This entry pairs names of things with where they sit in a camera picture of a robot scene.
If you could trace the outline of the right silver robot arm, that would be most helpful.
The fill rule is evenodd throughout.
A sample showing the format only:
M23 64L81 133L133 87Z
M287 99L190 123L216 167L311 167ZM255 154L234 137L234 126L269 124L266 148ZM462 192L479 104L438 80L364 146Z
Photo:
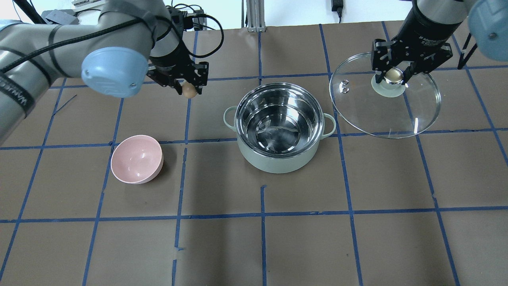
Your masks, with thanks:
M388 79L388 72L402 62L409 66L396 84L405 84L412 76L432 72L445 63L452 57L447 41L464 20L468 20L476 44L466 56L460 56L459 69L476 49L492 60L507 61L506 0L413 0L399 32L391 40L373 41L375 83Z

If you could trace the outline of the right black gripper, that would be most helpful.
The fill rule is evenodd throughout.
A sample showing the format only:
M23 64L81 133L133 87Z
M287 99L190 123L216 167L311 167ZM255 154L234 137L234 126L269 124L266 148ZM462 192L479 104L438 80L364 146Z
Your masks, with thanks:
M404 85L412 76L430 73L451 57L452 49L448 43L437 47L425 47L418 42L405 43L397 38L392 41L375 39L372 44L371 67L376 72L375 82L380 84L388 79L388 71L402 62L408 62L408 67L402 70L401 83Z

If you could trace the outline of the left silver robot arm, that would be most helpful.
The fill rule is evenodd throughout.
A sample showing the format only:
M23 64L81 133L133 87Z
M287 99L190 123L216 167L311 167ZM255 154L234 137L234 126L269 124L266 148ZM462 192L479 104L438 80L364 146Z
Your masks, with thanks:
M92 24L1 20L1 142L31 114L59 78L81 78L114 97L137 94L149 76L190 96L208 83L183 41L182 11L162 0L107 0Z

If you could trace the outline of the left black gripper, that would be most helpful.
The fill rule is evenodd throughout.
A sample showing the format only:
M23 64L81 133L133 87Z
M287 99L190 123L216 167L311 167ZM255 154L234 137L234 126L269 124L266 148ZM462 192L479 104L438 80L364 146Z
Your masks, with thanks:
M195 63L188 54L171 53L162 57L150 57L146 76L162 87L171 87L183 94L182 84L196 87L198 94L208 83L209 63Z

